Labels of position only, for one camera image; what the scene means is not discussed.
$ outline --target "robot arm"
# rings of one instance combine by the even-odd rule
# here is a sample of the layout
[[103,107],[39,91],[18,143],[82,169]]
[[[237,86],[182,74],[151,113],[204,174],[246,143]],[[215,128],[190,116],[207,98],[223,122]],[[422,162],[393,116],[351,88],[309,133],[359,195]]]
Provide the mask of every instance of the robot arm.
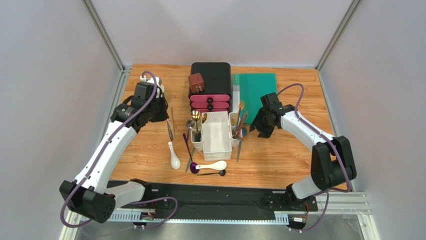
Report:
[[[295,107],[283,106],[276,93],[267,94],[260,100],[263,107],[254,118],[250,132],[256,129],[259,138],[269,138],[276,126],[290,132],[312,152],[310,175],[286,188],[286,203],[289,207],[300,207],[309,197],[345,182],[338,161],[331,159],[330,154],[334,155],[334,152],[324,137],[336,146],[349,180],[355,179],[357,171],[351,145],[346,137],[334,137],[322,131],[300,112],[297,112],[297,116]],[[309,128],[306,123],[318,132]]]
[[153,94],[154,84],[155,82],[152,78],[148,81],[142,78],[137,83],[134,95],[127,98],[114,109],[105,136],[87,165],[75,177],[73,182],[64,180],[61,184],[59,191],[63,199],[66,200],[73,189],[77,187],[78,183],[86,178],[67,204],[71,211],[96,222],[104,223],[114,209],[143,200],[145,191],[150,190],[150,184],[138,179],[132,179],[127,184],[112,188],[107,188],[107,184],[123,151],[135,138],[139,130],[148,122],[161,122],[169,117],[167,115],[168,105],[163,94],[164,87],[161,85],[161,79],[158,77],[156,77],[156,84],[158,86],[156,97],[153,98],[141,113],[115,134],[94,166],[91,174],[88,177],[86,175],[104,147],[104,143],[109,141],[113,132],[148,101],[149,97]]

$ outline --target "green cutting board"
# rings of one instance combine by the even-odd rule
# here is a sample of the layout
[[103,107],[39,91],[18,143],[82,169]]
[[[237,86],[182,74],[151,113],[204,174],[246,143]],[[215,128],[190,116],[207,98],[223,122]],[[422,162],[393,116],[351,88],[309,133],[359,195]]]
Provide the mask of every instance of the green cutting board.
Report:
[[262,107],[261,97],[277,92],[275,73],[234,73],[232,84],[239,85],[239,99],[248,111],[246,124],[251,124]]

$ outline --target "gray wall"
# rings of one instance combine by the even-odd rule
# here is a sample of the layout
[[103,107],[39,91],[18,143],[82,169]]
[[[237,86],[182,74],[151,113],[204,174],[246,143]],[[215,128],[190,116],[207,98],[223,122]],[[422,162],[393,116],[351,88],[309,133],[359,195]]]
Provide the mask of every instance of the gray wall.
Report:
[[124,64],[314,67],[351,0],[93,0]]
[[381,239],[426,236],[426,2],[365,0],[321,72]]
[[79,0],[0,1],[1,239],[58,239],[118,71]]

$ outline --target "white spoon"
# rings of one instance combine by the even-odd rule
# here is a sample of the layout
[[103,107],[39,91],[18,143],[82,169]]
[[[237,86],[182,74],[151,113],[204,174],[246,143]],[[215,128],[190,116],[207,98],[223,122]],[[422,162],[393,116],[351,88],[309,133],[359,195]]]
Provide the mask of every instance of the white spoon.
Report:
[[209,165],[197,165],[195,166],[195,169],[214,169],[214,170],[224,170],[227,168],[227,162],[226,161],[217,161],[213,164]]
[[181,160],[179,160],[179,157],[176,155],[175,150],[173,150],[172,142],[168,142],[168,147],[170,148],[170,165],[174,169],[179,169],[181,167]]

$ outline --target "wooden table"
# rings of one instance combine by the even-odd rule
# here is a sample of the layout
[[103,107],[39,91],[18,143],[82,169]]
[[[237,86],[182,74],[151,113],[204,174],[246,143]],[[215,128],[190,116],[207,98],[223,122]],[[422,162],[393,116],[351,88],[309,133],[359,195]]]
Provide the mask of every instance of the wooden table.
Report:
[[[285,189],[310,174],[311,153],[294,136],[284,130],[275,130],[271,138],[257,138],[257,131],[250,132],[242,144],[239,162],[237,151],[227,160],[226,175],[197,176],[189,170],[185,172],[189,154],[183,133],[187,132],[185,122],[190,116],[188,99],[189,65],[135,64],[131,69],[123,100],[132,95],[143,71],[151,71],[160,76],[165,87],[165,96],[173,108],[175,121],[174,151],[180,158],[181,167],[177,170],[170,165],[169,134],[166,122],[148,123],[124,151],[111,178],[130,180],[133,178],[147,182],[198,184],[217,186],[237,186],[256,188]],[[318,73],[314,69],[290,69],[267,67],[232,67],[232,73],[276,73],[277,89],[302,83],[305,87],[299,111],[320,129],[332,133],[326,103],[320,86]],[[279,96],[283,105],[295,105],[300,88],[295,86]],[[198,164],[211,164],[204,161],[195,151],[193,160]],[[209,173],[214,170],[203,169]]]

